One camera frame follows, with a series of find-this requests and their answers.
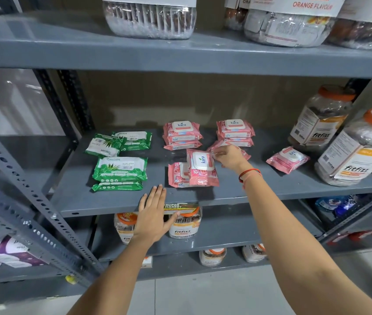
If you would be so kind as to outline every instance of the person's left arm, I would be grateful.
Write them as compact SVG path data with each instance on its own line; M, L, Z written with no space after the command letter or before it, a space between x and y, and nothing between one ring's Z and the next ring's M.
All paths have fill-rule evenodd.
M80 297L67 315L125 315L136 278L151 245L170 229L178 212L163 221L166 189L159 185L139 202L134 236L126 249Z

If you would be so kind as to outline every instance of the hand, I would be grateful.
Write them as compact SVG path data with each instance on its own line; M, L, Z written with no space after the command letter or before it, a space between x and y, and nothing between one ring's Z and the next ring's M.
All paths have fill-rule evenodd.
M164 201L167 190L159 185L152 187L139 201L139 213L131 241L143 241L148 246L161 239L176 221L179 212L174 213L167 222L163 221Z
M238 175L252 168L252 165L241 154L241 149L234 145L214 149L214 158L224 167L234 170Z

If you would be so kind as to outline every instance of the stack of green wipes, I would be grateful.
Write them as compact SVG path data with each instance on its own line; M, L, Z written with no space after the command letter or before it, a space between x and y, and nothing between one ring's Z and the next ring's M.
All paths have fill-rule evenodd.
M126 143L126 138L117 138L112 136L102 135L97 133L91 140L85 153L103 157L117 157L123 145Z
M122 151L126 150L145 150L151 146L152 133L146 131L123 131L120 133L112 133L113 137L126 138L126 143L122 147Z
M142 182L147 179L145 169L147 158L113 157L99 159L93 178L99 181L92 189L104 190L142 190Z

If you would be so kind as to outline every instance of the person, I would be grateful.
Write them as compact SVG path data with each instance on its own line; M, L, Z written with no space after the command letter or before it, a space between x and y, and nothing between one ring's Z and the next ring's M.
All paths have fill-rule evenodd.
M240 148L217 148L215 159L237 175L253 169ZM335 264L322 245L285 207L256 170L241 179L279 287L297 315L372 315L372 299ZM125 315L142 261L174 223L163 222L166 189L153 187L139 202L134 236L68 315Z

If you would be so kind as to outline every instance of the person's left hand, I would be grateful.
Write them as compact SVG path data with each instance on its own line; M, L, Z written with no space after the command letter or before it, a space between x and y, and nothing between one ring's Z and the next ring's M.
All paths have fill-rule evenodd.
M152 188L148 199L147 194L142 196L132 240L141 240L151 246L160 240L176 221L179 212L174 213L167 222L163 221L166 193L166 188L159 185L158 188Z

